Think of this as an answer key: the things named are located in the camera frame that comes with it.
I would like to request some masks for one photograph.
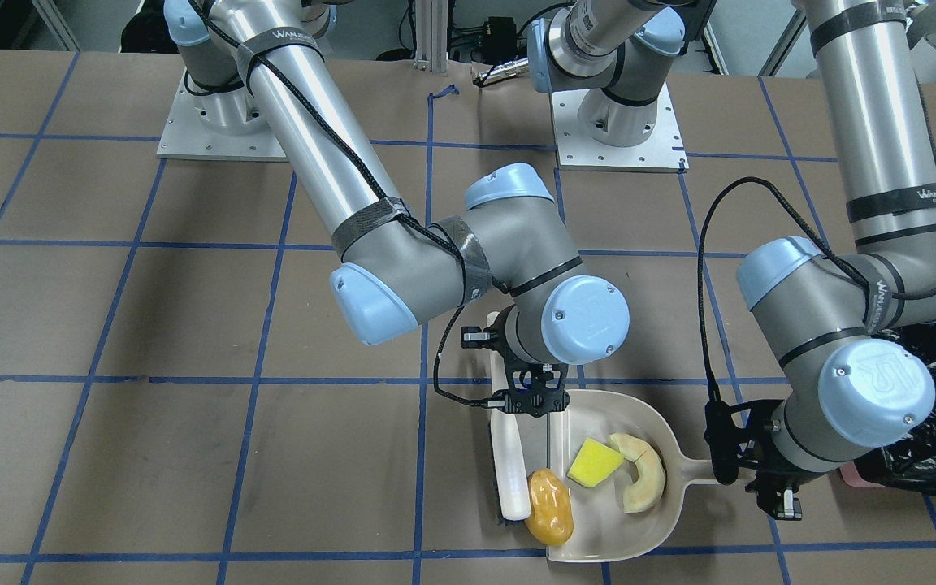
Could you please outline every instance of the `metal base plate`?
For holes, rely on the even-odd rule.
[[[583,96],[590,89],[558,92],[551,95],[554,140],[558,145],[558,166],[580,171],[641,171],[642,173],[676,173],[688,169],[677,115],[670,101],[670,92],[660,91],[660,118],[651,136],[635,147],[612,147],[591,138],[576,119]]]
[[[283,160],[287,156],[270,126],[252,134],[222,134],[213,131],[201,121],[200,101],[183,89],[180,78],[168,111],[168,121],[161,131],[157,145],[160,158],[185,158],[197,160]]]

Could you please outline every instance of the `white brush handle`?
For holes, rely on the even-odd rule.
[[[522,440],[515,415],[492,411],[490,440],[493,444],[494,469],[497,472],[500,515],[510,521],[524,521],[531,513],[530,484],[527,482],[527,464],[522,456]]]

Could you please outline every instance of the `dustpan handle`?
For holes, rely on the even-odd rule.
[[[713,477],[713,462],[709,459],[681,459],[681,475],[686,485],[716,485]]]

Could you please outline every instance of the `sponge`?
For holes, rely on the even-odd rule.
[[[593,488],[612,475],[620,463],[623,463],[623,456],[618,451],[587,438],[569,467],[568,475],[584,488]]]

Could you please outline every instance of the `silver arm segment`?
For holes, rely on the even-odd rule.
[[[870,338],[936,322],[936,293],[918,295],[936,289],[936,154],[895,18],[904,10],[891,1],[794,4],[812,30],[858,249],[843,259],[870,286],[859,288],[803,238],[773,241],[739,268],[743,296],[794,388],[768,425],[794,471],[758,471],[758,493],[795,489],[892,444],[934,403],[924,364]]]
[[[431,236],[415,231],[398,216],[405,208],[397,188],[301,29],[300,1],[207,5],[211,21],[240,48],[212,34],[215,47],[236,60],[238,73],[246,67],[248,90],[333,236],[344,263],[331,274],[331,291],[360,341],[375,345],[412,331],[479,299],[496,279],[515,300],[505,311],[502,336],[523,362],[586,363],[619,349],[629,323],[626,301],[609,282],[587,274],[553,197],[531,167],[494,171],[468,190],[464,215],[439,221],[428,228]],[[242,54],[245,46],[261,47],[263,38],[265,59],[311,107],[271,67]],[[297,43],[285,44],[289,38]],[[365,169],[328,136],[321,119]],[[461,262],[437,240],[459,249]]]

